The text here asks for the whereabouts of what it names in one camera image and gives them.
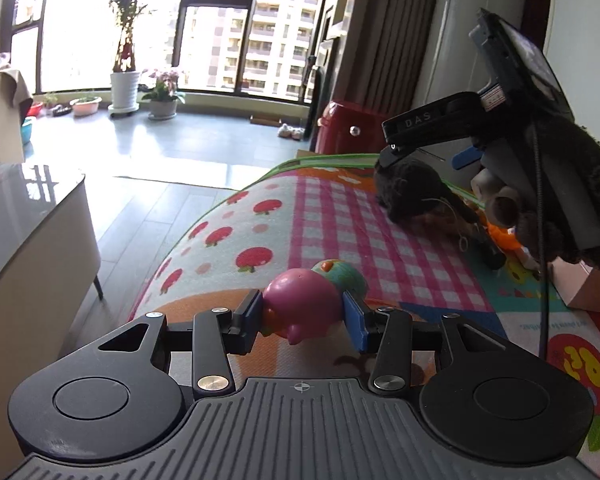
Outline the black plush toy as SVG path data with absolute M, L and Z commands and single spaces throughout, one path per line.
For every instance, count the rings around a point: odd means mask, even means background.
M 571 120 L 438 119 L 411 129 L 388 120 L 384 128 L 388 140 L 375 183 L 391 221 L 445 202 L 466 222 L 476 222 L 437 171 L 413 155 L 430 144 L 468 138 L 481 153 L 471 187 L 486 220 L 512 230 L 539 264 L 562 259 L 600 270 L 600 142 Z

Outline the pink and teal toy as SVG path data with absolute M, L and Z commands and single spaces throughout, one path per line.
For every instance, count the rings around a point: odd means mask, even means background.
M 327 259 L 311 269 L 284 271 L 262 292 L 261 334 L 288 344 L 325 337 L 343 320 L 345 292 L 357 300 L 368 292 L 363 274 L 347 261 Z

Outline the colourful cartoon play mat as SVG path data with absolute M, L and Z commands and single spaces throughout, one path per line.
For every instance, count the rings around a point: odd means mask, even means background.
M 376 200 L 373 164 L 363 160 L 297 162 L 223 200 L 157 266 L 130 321 L 157 310 L 177 323 L 215 306 L 235 309 L 248 289 L 265 289 L 287 269 L 337 259 L 366 279 L 370 307 L 406 308 L 414 321 L 427 322 L 460 312 L 537 352 L 540 282 L 517 255 L 509 253 L 500 270 L 486 268 L 475 244 L 460 249 L 454 217 L 441 204 L 449 235 L 432 220 L 390 222 Z M 548 360 L 592 396 L 594 417 L 578 459 L 600 476 L 600 313 L 570 309 L 561 296 L 552 287 Z M 342 325 L 294 346 L 258 336 L 248 356 L 230 356 L 237 385 L 251 376 L 362 377 L 372 363 L 355 352 Z

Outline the orange plastic toy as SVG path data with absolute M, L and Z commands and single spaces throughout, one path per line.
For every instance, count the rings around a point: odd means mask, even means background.
M 495 224 L 488 222 L 486 224 L 486 230 L 494 241 L 495 245 L 498 246 L 503 252 L 516 252 L 521 248 L 521 244 L 518 242 L 515 232 L 512 229 L 501 228 Z

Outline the red plastic stool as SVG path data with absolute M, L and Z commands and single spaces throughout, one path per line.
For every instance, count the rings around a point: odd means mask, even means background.
M 358 104 L 330 101 L 318 118 L 318 154 L 379 153 L 386 140 L 381 124 L 386 116 Z

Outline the brown curtain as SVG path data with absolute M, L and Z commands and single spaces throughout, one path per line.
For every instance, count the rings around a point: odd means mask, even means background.
M 437 0 L 352 0 L 330 98 L 391 116 L 408 110 Z

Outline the pink cardboard box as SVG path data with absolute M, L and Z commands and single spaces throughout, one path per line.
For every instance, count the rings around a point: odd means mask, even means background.
M 600 270 L 557 258 L 550 264 L 560 298 L 570 309 L 600 313 Z

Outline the grey glass-top table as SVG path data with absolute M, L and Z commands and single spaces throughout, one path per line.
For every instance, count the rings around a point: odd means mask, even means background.
M 0 164 L 0 478 L 21 460 L 8 399 L 58 358 L 99 266 L 84 175 Z

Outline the small flowering potted plant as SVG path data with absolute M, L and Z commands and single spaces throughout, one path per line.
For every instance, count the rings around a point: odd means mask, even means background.
M 142 100 L 149 102 L 148 118 L 154 122 L 164 122 L 176 117 L 178 104 L 184 103 L 184 94 L 178 88 L 180 72 L 173 67 L 168 70 L 152 70 L 148 73 L 152 87 Z

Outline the pink basin planter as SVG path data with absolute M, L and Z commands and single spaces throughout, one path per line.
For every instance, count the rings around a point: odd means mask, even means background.
M 95 114 L 102 102 L 100 96 L 82 96 L 70 102 L 73 115 L 76 117 L 86 117 Z

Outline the tall plant white pot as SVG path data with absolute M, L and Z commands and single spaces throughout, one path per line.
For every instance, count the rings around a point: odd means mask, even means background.
M 119 38 L 114 55 L 114 67 L 110 75 L 110 99 L 108 107 L 111 117 L 129 116 L 138 111 L 137 87 L 140 72 L 136 69 L 134 50 L 134 24 L 145 7 L 140 0 L 110 0 L 114 10 Z

